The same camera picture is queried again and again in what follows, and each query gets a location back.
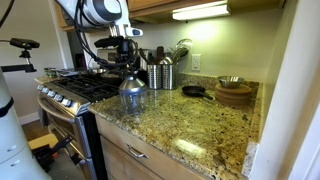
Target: stainless steel stove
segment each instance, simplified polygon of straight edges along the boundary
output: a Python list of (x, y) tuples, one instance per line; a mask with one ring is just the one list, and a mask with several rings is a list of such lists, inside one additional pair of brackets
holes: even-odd
[(72, 156), (86, 179), (105, 179), (106, 170), (95, 116), (88, 111), (93, 102), (118, 94), (119, 79), (71, 76), (38, 86), (38, 102), (52, 132), (71, 136)]

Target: stove burner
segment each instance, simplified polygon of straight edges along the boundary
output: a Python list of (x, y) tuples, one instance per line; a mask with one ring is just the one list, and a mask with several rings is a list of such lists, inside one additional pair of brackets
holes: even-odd
[(118, 78), (72, 76), (52, 83), (78, 94), (90, 102), (97, 102), (117, 95), (121, 81)]

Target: electrical outlet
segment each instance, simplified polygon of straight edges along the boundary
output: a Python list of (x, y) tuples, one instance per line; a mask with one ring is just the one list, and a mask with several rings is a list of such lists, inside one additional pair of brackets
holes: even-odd
[(192, 54), (191, 55), (191, 70), (192, 71), (200, 71), (200, 59), (201, 54)]

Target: cast iron skillet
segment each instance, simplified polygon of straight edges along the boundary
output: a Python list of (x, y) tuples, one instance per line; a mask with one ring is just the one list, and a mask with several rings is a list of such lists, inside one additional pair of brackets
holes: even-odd
[(187, 96), (192, 97), (206, 97), (207, 99), (213, 100), (213, 97), (206, 93), (204, 87), (201, 86), (184, 86), (182, 91)]

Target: stainless steel canister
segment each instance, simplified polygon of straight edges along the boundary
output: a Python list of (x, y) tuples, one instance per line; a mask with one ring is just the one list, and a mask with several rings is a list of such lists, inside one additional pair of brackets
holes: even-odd
[(148, 81), (150, 89), (160, 89), (161, 86), (161, 65), (148, 65)]
[(176, 89), (177, 88), (177, 64), (163, 64), (162, 65), (162, 87), (163, 89)]

